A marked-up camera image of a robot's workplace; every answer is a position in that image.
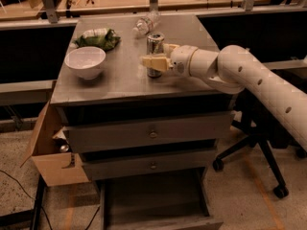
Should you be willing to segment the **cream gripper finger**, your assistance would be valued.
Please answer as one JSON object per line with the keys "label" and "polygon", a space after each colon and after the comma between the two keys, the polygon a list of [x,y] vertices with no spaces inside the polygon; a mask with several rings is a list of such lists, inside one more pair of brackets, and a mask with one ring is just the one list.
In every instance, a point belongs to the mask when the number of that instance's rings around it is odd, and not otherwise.
{"label": "cream gripper finger", "polygon": [[169,56],[176,48],[178,48],[177,44],[170,44],[170,43],[163,44],[163,52],[166,56]]}
{"label": "cream gripper finger", "polygon": [[166,72],[171,68],[171,61],[166,57],[145,56],[141,58],[141,64],[160,72]]}

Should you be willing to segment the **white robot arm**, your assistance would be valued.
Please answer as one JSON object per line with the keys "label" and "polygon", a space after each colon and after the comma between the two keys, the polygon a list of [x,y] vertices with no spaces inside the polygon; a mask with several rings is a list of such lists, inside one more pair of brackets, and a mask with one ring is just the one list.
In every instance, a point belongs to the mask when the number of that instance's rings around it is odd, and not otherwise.
{"label": "white robot arm", "polygon": [[140,63],[160,72],[173,70],[180,76],[197,78],[226,94],[248,90],[307,149],[307,94],[277,76],[248,50],[237,45],[220,52],[176,44],[163,48],[162,53],[143,56]]}

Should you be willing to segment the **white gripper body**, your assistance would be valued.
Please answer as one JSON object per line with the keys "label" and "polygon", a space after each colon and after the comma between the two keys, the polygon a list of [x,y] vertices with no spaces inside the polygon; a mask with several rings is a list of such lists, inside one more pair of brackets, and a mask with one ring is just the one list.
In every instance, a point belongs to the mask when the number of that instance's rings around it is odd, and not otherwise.
{"label": "white gripper body", "polygon": [[196,46],[183,45],[175,48],[171,53],[173,71],[183,77],[190,76],[190,62],[193,54],[198,50]]}

